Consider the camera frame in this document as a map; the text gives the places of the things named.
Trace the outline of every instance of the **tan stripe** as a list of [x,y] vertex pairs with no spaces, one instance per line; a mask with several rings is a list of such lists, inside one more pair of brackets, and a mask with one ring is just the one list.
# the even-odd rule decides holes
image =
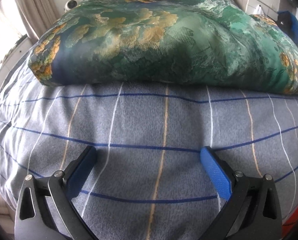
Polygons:
[[[166,88],[166,95],[169,95],[168,85],[167,85],[167,88]],[[166,142],[167,142],[167,127],[168,127],[168,97],[165,98],[165,129],[164,129],[164,132],[163,132],[163,145],[162,145],[163,147],[166,146]],[[158,177],[157,177],[157,180],[156,180],[156,185],[154,187],[154,192],[153,192],[153,197],[152,197],[153,200],[156,200],[156,198],[157,198],[158,186],[159,186],[159,181],[160,181],[160,177],[161,177],[161,174],[162,174],[164,157],[165,157],[165,150],[162,150],[159,173],[158,173]],[[151,204],[151,210],[150,210],[146,240],[150,240],[151,224],[152,224],[152,221],[153,221],[153,214],[154,214],[155,207],[156,207],[155,203]]]
[[[246,100],[246,103],[247,103],[248,114],[249,114],[249,118],[250,118],[250,122],[251,122],[251,141],[253,141],[254,140],[254,138],[253,138],[253,120],[252,120],[252,115],[251,115],[251,112],[250,112],[248,99],[245,99],[245,100]],[[251,147],[252,147],[252,154],[253,154],[253,159],[255,160],[255,165],[256,165],[257,172],[260,175],[260,177],[262,177],[261,172],[259,170],[258,162],[257,162],[255,144],[252,143]]]
[[[84,93],[84,90],[86,88],[87,85],[84,86],[82,92],[81,92],[81,96],[83,95]],[[68,133],[67,133],[67,137],[70,136],[70,131],[71,131],[71,124],[72,124],[72,121],[73,121],[73,118],[74,118],[74,115],[76,114],[76,110],[78,108],[78,105],[79,105],[79,102],[81,100],[81,97],[79,97],[78,101],[76,102],[76,106],[73,110],[73,113],[72,113],[72,116],[71,116],[71,119],[70,119],[70,122],[69,122],[69,126],[68,126]],[[67,150],[68,150],[68,144],[69,144],[69,140],[66,140],[66,146],[64,148],[64,153],[63,153],[63,158],[62,158],[62,162],[61,162],[61,165],[60,165],[60,169],[59,170],[62,170],[62,167],[63,167],[63,164],[64,164],[64,160],[66,159],[66,155],[67,155]]]

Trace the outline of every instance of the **white curtain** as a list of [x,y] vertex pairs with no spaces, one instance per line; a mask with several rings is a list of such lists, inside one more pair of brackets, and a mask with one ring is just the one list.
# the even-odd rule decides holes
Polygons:
[[60,17],[53,0],[15,0],[32,41],[39,39]]
[[26,34],[15,0],[0,2],[0,64],[5,54]]

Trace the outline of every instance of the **folded comforter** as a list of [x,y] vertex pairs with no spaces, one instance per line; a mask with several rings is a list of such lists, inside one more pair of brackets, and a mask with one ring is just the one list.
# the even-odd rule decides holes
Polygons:
[[44,85],[206,84],[298,94],[298,48],[274,21],[232,0],[84,0],[40,39]]

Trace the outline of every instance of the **wrinkled fabric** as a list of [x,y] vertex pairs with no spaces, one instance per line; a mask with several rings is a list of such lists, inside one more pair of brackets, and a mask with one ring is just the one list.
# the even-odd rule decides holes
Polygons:
[[10,206],[28,173],[51,176],[87,145],[98,161],[73,204],[99,239],[147,239],[152,209],[150,240],[199,239],[219,212],[203,146],[247,176],[271,174],[284,221],[298,206],[298,96],[153,82],[53,88],[27,62],[10,73],[0,91],[0,193]]
[[298,48],[231,0],[84,0],[36,44],[44,85],[206,84],[298,94]]

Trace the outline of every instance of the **bed sheet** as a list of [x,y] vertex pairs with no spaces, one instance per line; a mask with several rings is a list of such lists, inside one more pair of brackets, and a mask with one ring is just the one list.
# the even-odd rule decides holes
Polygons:
[[10,206],[27,174],[50,176],[87,145],[99,160],[73,204],[99,239],[198,239],[224,204],[200,164],[206,145],[234,170],[271,174],[284,220],[298,206],[298,96],[164,83],[51,88],[27,62],[9,74],[0,193]]

